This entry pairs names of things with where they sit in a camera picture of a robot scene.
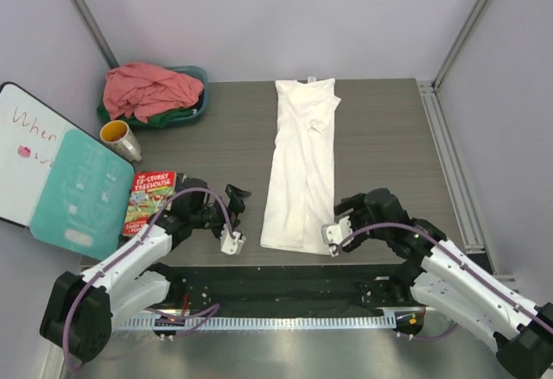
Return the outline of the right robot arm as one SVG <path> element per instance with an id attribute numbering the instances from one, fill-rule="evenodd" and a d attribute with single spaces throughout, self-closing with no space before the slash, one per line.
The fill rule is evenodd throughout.
<path id="1" fill-rule="evenodd" d="M 390 284 L 399 305 L 415 301 L 443 313 L 515 378 L 540 378 L 552 369 L 551 303 L 538 305 L 510 289 L 429 221 L 410 217 L 386 188 L 343 199 L 334 213 L 336 222 L 321 229 L 332 256 L 376 239 L 403 259 Z"/>

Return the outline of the white t shirt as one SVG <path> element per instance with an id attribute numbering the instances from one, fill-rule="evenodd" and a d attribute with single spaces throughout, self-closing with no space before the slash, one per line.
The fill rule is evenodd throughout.
<path id="1" fill-rule="evenodd" d="M 328 256 L 334 221 L 335 79 L 278 80 L 275 148 L 260 246 Z"/>

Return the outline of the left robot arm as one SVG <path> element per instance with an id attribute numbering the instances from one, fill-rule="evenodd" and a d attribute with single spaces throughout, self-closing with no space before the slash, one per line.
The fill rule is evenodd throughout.
<path id="1" fill-rule="evenodd" d="M 225 193 L 227 201 L 204 180 L 186 178 L 180 191 L 124 246 L 79 274 L 65 272 L 55 280 L 40 335 L 59 346 L 65 357 L 87 363 L 131 316 L 158 303 L 167 309 L 178 307 L 184 288 L 170 280 L 157 260 L 195 230 L 211 231 L 222 253 L 239 254 L 245 242 L 238 230 L 239 216 L 251 192 L 227 185 Z"/>

